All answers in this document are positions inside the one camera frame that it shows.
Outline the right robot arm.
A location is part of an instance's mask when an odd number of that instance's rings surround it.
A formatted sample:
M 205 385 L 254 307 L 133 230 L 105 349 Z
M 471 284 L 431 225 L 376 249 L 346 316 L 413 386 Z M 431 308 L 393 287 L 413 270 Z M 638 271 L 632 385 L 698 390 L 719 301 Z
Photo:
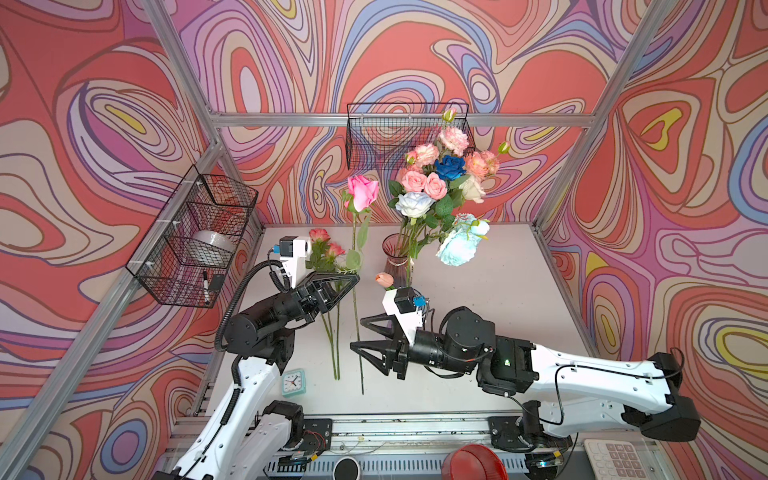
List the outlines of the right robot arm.
M 405 378 L 410 365 L 438 369 L 457 379 L 472 374 L 486 394 L 518 402 L 520 435 L 566 438 L 582 431 L 634 430 L 664 442 L 693 441 L 701 418 L 680 392 L 680 352 L 643 361 L 608 361 L 567 354 L 528 340 L 500 336 L 494 323 L 467 307 L 449 311 L 436 332 L 407 336 L 395 315 L 362 320 L 380 334 L 351 350 L 384 375 Z

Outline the pink tulip stem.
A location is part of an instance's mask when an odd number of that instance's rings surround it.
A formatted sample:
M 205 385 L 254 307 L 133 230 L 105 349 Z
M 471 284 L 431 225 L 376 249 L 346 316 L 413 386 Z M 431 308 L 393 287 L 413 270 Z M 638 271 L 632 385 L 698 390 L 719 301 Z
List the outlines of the pink tulip stem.
M 376 275 L 375 281 L 384 289 L 390 290 L 394 287 L 394 277 L 386 272 L 380 272 Z

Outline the pink glass vase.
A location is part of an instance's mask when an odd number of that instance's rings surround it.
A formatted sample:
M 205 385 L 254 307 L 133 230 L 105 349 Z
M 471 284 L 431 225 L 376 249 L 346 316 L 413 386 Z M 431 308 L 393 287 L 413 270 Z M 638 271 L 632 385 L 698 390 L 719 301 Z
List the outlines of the pink glass vase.
M 409 240 L 403 233 L 393 233 L 382 242 L 386 256 L 384 272 L 393 278 L 395 288 L 411 287 L 413 263 L 409 256 Z

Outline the magenta rose stem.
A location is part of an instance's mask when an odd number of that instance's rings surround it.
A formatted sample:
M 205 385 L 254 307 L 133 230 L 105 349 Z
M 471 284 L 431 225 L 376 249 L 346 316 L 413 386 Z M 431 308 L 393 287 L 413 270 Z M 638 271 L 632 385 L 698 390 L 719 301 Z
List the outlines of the magenta rose stem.
M 349 272 L 359 273 L 362 267 L 363 249 L 368 241 L 373 215 L 372 206 L 378 199 L 379 191 L 378 180 L 364 175 L 353 175 L 347 179 L 343 200 L 352 219 L 352 245 L 345 259 L 345 268 Z

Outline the white blue rose stem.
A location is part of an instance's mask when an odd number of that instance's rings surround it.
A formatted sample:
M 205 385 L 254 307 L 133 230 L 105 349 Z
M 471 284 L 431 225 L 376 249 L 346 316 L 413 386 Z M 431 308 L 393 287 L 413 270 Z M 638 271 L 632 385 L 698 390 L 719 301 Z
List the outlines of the white blue rose stem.
M 435 200 L 424 192 L 409 192 L 398 196 L 395 209 L 403 216 L 399 232 L 398 254 L 405 257 L 405 285 L 412 282 L 413 261 L 417 255 L 420 236 L 427 227 L 426 218 Z

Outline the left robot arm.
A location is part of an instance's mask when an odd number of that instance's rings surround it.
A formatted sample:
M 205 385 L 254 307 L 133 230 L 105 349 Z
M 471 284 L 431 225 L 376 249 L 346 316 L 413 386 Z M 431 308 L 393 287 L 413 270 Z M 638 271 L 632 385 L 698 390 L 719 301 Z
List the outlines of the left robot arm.
M 309 325 L 335 308 L 359 281 L 356 273 L 312 272 L 225 321 L 224 349 L 234 354 L 232 381 L 193 444 L 155 479 L 256 479 L 273 456 L 304 437 L 300 405 L 266 400 L 290 361 L 297 322 Z

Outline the coral pink rose stem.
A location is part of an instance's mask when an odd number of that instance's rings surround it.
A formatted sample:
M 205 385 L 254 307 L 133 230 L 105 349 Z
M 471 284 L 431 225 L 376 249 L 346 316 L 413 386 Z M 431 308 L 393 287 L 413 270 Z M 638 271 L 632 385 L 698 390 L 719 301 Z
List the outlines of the coral pink rose stem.
M 311 253 L 308 265 L 315 273 L 339 274 L 342 272 L 341 260 L 346 254 L 344 248 L 333 241 L 326 229 L 314 228 L 309 231 Z M 321 313 L 321 320 L 330 345 L 331 365 L 333 379 L 341 379 L 340 354 L 336 334 L 340 329 L 340 310 L 338 304 L 338 291 L 341 288 L 339 281 L 325 279 L 320 282 L 321 292 L 325 294 L 332 306 L 327 307 Z

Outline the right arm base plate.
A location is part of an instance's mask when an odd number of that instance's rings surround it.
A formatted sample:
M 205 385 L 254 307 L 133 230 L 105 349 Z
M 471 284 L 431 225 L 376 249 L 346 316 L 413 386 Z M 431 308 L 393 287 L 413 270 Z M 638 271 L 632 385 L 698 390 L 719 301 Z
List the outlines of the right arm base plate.
M 491 416 L 487 419 L 491 445 L 511 453 L 530 453 L 539 449 L 568 449 L 570 437 L 547 434 L 542 424 L 531 416 Z

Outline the light pink rose stem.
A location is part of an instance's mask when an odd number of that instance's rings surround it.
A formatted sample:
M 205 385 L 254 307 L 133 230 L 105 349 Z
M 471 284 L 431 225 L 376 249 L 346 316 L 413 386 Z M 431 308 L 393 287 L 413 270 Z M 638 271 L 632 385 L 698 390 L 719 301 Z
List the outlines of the light pink rose stem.
M 432 172 L 426 177 L 423 192 L 434 201 L 439 201 L 448 194 L 448 185 L 436 172 Z

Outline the small pink rosebud stem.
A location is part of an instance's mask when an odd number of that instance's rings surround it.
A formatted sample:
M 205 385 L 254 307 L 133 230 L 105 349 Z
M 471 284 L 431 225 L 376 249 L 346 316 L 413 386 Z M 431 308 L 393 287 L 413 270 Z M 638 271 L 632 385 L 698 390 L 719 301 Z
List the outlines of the small pink rosebud stem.
M 399 178 L 406 193 L 420 193 L 424 191 L 427 176 L 421 171 L 405 170 Z

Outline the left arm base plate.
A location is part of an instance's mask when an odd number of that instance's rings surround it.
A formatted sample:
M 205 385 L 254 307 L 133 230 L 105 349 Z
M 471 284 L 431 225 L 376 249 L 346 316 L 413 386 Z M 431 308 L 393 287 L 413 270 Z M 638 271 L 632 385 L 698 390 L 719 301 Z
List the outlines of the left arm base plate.
M 301 438 L 289 438 L 284 451 L 304 451 L 319 454 L 330 448 L 333 421 L 330 418 L 305 419 L 301 427 Z

